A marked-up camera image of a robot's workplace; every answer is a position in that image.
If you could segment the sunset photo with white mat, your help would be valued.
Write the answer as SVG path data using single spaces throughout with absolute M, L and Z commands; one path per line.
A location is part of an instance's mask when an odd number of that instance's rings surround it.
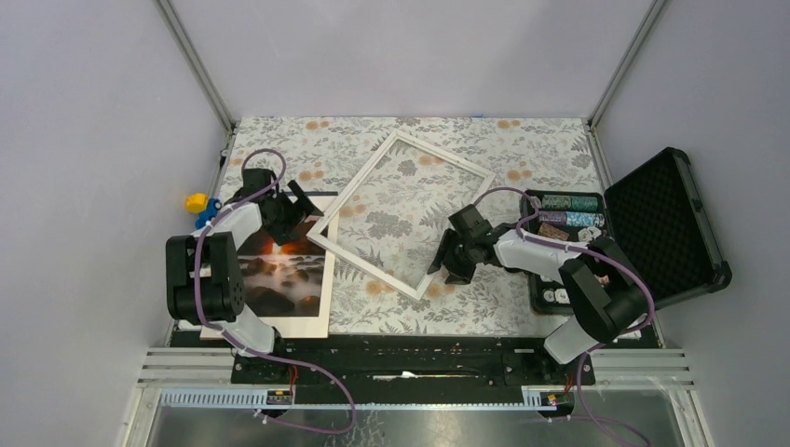
M 252 206 L 234 210 L 211 231 L 234 235 L 244 301 L 260 320 L 286 339 L 328 336 L 335 256 L 306 233 L 336 199 L 335 193 L 308 192 L 315 207 L 292 230 L 294 240 L 278 243 L 264 227 L 252 231 Z

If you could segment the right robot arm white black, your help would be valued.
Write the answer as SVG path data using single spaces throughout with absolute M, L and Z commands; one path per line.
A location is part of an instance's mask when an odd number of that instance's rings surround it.
M 490 224 L 473 205 L 449 218 L 431 274 L 445 269 L 447 281 L 467 285 L 480 264 L 526 272 L 559 283 L 572 308 L 534 359 L 536 375 L 556 384 L 582 361 L 624 333 L 639 331 L 655 317 L 648 285 L 610 237 L 567 242 L 528 233 L 520 223 Z

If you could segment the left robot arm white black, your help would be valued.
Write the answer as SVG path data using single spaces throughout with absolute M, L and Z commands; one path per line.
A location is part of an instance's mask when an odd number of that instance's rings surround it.
M 268 383 L 283 379 L 293 361 L 279 330 L 260 320 L 245 302 L 237 251 L 265 230 L 275 242 L 296 240 L 296 228 L 321 210 L 296 181 L 282 192 L 271 169 L 249 169 L 242 186 L 195 232 L 165 244 L 166 303 L 170 316 L 217 332 Z

